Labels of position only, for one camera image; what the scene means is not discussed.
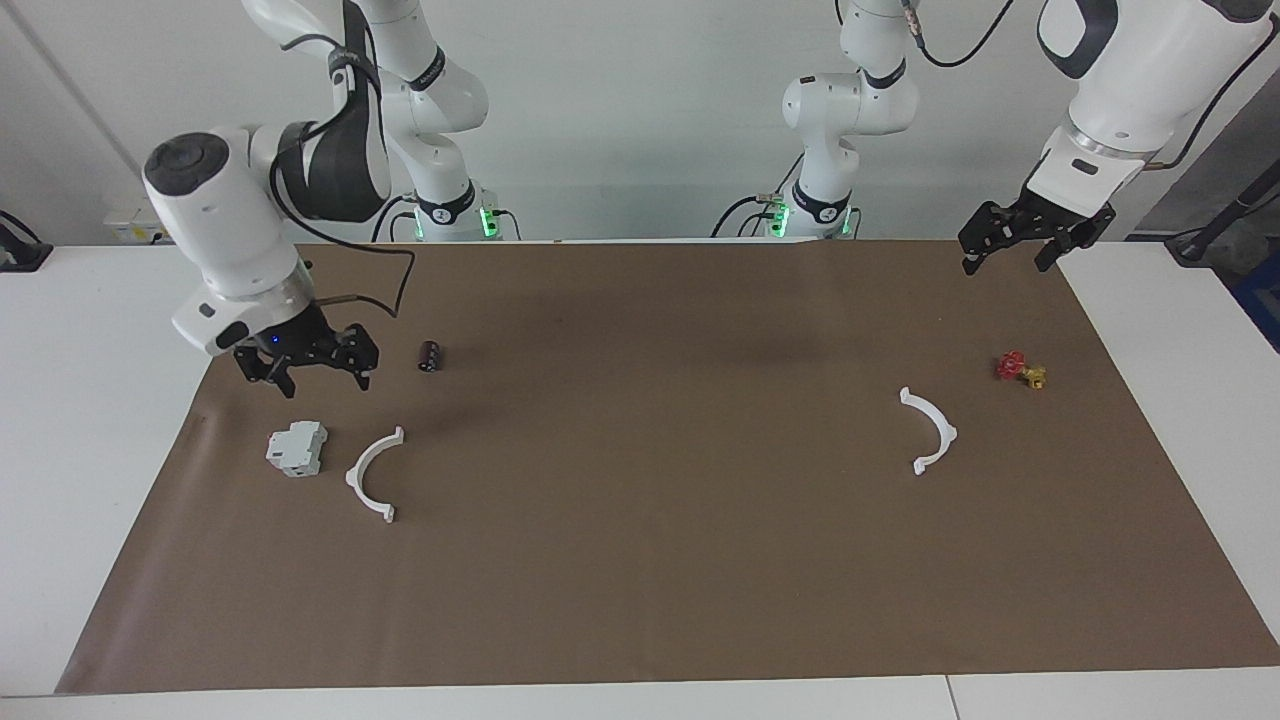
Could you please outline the black tripod stand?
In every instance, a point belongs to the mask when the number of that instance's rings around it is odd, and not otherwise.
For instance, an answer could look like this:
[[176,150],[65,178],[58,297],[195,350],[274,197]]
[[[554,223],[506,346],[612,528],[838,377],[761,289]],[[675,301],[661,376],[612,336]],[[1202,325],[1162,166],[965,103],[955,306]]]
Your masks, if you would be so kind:
[[1197,266],[1208,247],[1233,224],[1280,199],[1280,158],[1260,173],[1238,196],[1201,227],[1180,231],[1164,241],[1181,266]]

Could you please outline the black table clamp mount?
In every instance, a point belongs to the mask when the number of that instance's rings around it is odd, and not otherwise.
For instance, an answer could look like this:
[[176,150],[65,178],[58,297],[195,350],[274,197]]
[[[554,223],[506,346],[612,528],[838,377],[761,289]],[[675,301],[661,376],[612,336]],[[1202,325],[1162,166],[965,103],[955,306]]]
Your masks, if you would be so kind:
[[0,273],[37,272],[52,250],[20,218],[0,209]]

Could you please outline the blue crate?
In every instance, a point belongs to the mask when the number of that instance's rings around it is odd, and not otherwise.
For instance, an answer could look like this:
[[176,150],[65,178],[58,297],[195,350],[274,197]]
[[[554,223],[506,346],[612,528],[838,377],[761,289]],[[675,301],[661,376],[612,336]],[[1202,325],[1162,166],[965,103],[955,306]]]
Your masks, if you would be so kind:
[[1280,250],[1230,288],[1243,313],[1280,354]]

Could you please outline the red and yellow valve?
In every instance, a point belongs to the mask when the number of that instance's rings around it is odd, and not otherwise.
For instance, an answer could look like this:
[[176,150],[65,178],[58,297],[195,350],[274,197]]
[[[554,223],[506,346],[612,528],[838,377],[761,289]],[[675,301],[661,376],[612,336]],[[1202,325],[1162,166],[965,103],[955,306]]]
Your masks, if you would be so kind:
[[1029,364],[1021,351],[1004,354],[995,365],[995,375],[1001,380],[1016,380],[1030,389],[1043,389],[1047,383],[1047,369]]

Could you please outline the white half-ring pipe clamp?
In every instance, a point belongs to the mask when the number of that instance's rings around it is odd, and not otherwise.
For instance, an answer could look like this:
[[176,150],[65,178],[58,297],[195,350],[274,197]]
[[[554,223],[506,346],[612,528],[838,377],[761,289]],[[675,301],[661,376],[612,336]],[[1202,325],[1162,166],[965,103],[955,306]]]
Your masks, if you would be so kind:
[[899,391],[899,401],[901,405],[913,407],[929,419],[940,438],[938,448],[933,454],[915,457],[911,462],[914,474],[916,477],[923,477],[929,466],[938,462],[951,450],[957,438],[957,428],[951,424],[936,404],[931,402],[928,398],[914,395],[908,386],[904,386]]
[[372,496],[367,493],[364,486],[364,478],[372,461],[383,452],[389,448],[402,446],[404,442],[404,428],[396,427],[396,429],[388,434],[371,442],[365,451],[356,459],[352,468],[349,468],[344,474],[346,484],[355,492],[356,497],[367,510],[378,514],[385,524],[392,524],[396,520],[396,506],[392,503],[385,503],[376,501]]

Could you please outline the brown paper table mat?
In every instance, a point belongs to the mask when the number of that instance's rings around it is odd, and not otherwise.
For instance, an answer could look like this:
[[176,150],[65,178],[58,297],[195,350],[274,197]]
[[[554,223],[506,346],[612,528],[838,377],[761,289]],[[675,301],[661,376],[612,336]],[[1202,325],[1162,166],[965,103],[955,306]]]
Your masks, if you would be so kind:
[[[212,360],[60,692],[1248,667],[1280,644],[1023,245],[439,245],[367,392]],[[417,369],[436,341],[442,369]],[[1043,389],[995,375],[1021,351]],[[908,386],[957,438],[940,445]],[[292,421],[321,469],[265,459]],[[404,428],[364,478],[371,442]]]

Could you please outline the white power strip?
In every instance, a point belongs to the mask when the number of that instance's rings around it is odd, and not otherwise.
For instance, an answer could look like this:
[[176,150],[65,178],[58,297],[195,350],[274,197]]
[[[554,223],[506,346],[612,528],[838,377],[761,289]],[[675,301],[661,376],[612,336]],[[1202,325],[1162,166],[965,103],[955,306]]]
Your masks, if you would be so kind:
[[102,225],[115,243],[170,243],[172,238],[151,208],[124,208],[109,211]]

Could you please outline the white circuit breaker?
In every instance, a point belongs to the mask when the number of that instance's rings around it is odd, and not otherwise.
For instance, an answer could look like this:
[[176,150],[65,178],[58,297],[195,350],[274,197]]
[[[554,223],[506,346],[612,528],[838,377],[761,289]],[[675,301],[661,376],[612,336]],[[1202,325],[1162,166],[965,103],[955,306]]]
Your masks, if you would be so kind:
[[328,430],[320,421],[292,421],[270,436],[265,459],[285,477],[315,477],[321,469]]

